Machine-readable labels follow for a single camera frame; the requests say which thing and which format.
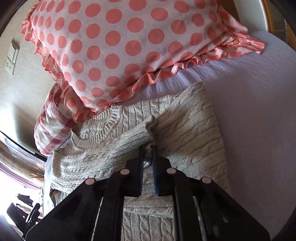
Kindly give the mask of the beige cable-knit sweater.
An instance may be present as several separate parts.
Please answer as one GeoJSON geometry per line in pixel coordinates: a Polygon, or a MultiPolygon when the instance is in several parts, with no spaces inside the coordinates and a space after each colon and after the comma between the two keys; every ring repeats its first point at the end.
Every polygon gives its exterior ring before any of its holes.
{"type": "Polygon", "coordinates": [[[113,105],[76,126],[53,154],[50,197],[59,204],[86,178],[102,180],[146,150],[142,195],[125,199],[122,240],[174,240],[171,197],[154,195],[152,146],[187,176],[230,192],[224,144],[210,98],[195,83],[177,95],[113,105]]]}

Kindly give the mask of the white light switch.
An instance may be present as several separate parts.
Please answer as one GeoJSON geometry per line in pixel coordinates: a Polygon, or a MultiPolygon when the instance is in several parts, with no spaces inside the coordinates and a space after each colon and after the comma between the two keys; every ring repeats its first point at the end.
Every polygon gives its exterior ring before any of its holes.
{"type": "Polygon", "coordinates": [[[12,63],[16,63],[17,57],[18,57],[18,53],[19,53],[19,46],[17,44],[17,42],[12,39],[10,46],[9,46],[9,50],[8,50],[8,58],[12,61],[12,63]]]}

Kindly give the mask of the wooden bed headboard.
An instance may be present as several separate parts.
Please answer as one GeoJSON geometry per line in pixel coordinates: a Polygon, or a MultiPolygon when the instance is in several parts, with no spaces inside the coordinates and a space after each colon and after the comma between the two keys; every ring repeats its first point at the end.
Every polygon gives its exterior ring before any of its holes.
{"type": "Polygon", "coordinates": [[[284,17],[270,1],[235,0],[239,21],[250,32],[267,31],[288,43],[284,17]]]}

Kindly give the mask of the lilac textured bedspread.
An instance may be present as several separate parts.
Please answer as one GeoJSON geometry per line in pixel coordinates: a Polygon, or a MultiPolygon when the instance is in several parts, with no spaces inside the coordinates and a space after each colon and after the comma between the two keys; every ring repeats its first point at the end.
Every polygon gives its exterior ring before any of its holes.
{"type": "Polygon", "coordinates": [[[295,209],[295,51],[266,31],[255,52],[179,70],[142,87],[125,105],[203,82],[226,150],[234,199],[275,237],[295,209]]]}

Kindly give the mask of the white wall socket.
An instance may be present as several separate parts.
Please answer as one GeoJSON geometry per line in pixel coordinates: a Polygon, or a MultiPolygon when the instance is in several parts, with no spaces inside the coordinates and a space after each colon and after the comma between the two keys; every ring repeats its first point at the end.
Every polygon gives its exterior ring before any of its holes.
{"type": "Polygon", "coordinates": [[[9,57],[6,58],[6,70],[11,76],[13,76],[15,71],[15,63],[13,63],[9,57]]]}

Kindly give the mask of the red checked bolster pillow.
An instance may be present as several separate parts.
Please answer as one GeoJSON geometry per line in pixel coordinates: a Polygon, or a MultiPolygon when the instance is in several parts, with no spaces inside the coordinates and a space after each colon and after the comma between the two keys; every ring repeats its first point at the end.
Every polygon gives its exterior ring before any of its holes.
{"type": "Polygon", "coordinates": [[[70,111],[61,99],[62,90],[54,84],[37,118],[34,128],[35,145],[44,156],[50,156],[70,137],[70,131],[77,126],[70,111]]]}

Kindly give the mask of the pink polka dot pillow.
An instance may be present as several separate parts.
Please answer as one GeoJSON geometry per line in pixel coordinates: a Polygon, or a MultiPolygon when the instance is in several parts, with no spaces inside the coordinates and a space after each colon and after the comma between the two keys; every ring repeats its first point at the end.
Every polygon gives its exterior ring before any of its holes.
{"type": "Polygon", "coordinates": [[[264,50],[221,1],[38,1],[20,32],[77,123],[188,64],[264,50]]]}

